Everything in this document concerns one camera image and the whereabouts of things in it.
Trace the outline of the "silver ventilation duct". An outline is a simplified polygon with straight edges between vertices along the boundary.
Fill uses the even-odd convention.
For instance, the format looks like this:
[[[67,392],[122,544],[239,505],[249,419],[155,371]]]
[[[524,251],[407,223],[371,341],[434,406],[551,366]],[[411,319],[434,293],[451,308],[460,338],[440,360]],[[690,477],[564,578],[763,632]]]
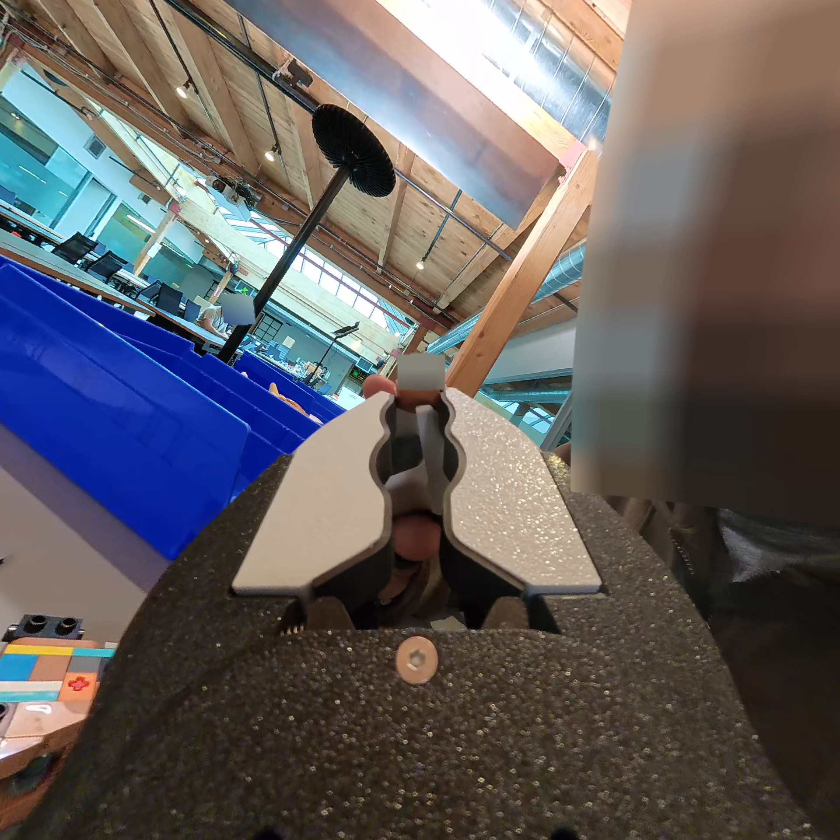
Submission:
[[[482,55],[577,140],[602,144],[616,73],[540,3],[482,4]]]
[[[532,303],[557,295],[562,289],[580,281],[583,274],[586,246],[587,237],[583,237],[559,255],[538,286],[535,285],[536,280],[534,280],[530,286],[522,286],[513,291],[512,299],[520,307],[527,308]],[[485,310],[495,310],[496,308],[496,303],[490,301],[486,307],[479,309],[477,314],[457,323],[443,336],[431,342],[427,346],[427,352],[429,354],[442,354],[457,344],[466,341],[473,328],[485,319]]]

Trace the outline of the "wooden pillar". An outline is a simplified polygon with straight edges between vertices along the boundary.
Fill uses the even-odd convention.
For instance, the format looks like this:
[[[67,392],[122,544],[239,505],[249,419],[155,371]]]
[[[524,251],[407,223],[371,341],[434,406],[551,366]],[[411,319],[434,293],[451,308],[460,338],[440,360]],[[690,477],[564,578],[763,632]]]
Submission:
[[[592,204],[598,163],[596,153],[584,152],[549,200],[488,301],[494,301],[497,308],[485,310],[485,319],[473,328],[448,367],[447,387],[468,396],[477,394],[526,311],[512,299],[512,292],[530,286],[534,280],[538,286],[559,257],[586,208]]]

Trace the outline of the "studio light on stand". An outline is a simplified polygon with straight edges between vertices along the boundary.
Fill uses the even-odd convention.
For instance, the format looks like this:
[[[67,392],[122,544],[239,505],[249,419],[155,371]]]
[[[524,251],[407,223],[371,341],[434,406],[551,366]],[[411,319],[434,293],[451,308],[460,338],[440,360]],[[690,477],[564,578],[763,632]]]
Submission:
[[[358,332],[358,330],[360,328],[360,325],[361,325],[360,321],[357,321],[356,323],[354,323],[352,325],[342,326],[342,327],[334,330],[333,333],[332,333],[332,338],[331,338],[330,344],[329,344],[328,348],[325,350],[325,352],[324,352],[323,356],[321,357],[321,360],[319,361],[318,365],[319,366],[323,365],[328,353],[332,350],[332,348],[336,344],[336,342],[338,342],[340,339],[342,339],[342,338],[344,338],[348,335],[351,335],[353,333]]]

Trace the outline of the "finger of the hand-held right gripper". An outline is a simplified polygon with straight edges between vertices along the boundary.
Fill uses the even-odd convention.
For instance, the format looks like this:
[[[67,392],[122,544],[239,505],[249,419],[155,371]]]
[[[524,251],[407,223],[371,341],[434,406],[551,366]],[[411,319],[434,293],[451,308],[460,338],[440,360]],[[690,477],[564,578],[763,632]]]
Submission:
[[[444,515],[444,496],[448,487],[445,474],[445,436],[440,426],[440,416],[435,407],[421,405],[416,409],[418,435],[422,446],[422,467],[429,510],[436,516]]]
[[[393,519],[427,510],[427,473],[415,413],[394,413],[391,455],[392,471],[385,489],[392,502]]]

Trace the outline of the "black floor lamp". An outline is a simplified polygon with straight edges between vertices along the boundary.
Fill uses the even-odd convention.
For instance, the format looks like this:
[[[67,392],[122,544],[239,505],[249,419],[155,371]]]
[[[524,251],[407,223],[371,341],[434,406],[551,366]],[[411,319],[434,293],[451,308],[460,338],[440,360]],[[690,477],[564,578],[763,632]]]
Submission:
[[[311,129],[321,153],[333,166],[335,173],[253,300],[254,315],[250,323],[255,323],[261,315],[273,292],[346,182],[372,197],[389,196],[396,185],[390,156],[373,132],[350,111],[335,104],[324,103],[312,114]]]

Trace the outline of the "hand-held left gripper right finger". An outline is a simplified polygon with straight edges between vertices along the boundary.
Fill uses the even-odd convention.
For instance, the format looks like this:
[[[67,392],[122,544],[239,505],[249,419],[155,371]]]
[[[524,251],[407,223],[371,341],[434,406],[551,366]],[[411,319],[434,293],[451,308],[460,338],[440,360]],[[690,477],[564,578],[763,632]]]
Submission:
[[[441,401],[444,532],[455,551],[519,593],[598,592],[602,578],[539,447],[455,388]]]

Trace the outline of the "blue storage bin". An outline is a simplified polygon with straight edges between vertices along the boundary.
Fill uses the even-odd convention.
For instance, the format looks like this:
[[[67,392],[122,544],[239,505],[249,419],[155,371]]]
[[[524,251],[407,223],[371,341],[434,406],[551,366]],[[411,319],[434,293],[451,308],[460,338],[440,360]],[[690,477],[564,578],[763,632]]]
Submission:
[[[2,258],[2,424],[174,560],[320,429],[185,339]]]
[[[321,395],[278,365],[265,361],[254,353],[246,351],[240,354],[234,368],[240,373],[246,373],[250,380],[267,390],[274,385],[280,396],[298,404],[307,414],[324,424],[346,411],[331,397]]]

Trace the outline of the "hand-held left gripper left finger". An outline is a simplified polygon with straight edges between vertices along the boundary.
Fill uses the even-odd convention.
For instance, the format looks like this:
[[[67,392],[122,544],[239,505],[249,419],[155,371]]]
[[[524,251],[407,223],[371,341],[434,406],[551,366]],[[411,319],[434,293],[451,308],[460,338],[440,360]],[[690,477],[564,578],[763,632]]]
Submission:
[[[291,458],[245,553],[237,595],[375,596],[390,580],[394,395],[326,423]]]

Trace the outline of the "colourful toy brick build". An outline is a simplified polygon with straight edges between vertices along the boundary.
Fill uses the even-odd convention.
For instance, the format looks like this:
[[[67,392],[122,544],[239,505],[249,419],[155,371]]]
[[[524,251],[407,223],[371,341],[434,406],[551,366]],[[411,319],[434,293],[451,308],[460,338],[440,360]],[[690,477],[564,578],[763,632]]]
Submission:
[[[1,654],[1,779],[38,780],[72,748],[118,648],[75,616],[26,613]]]

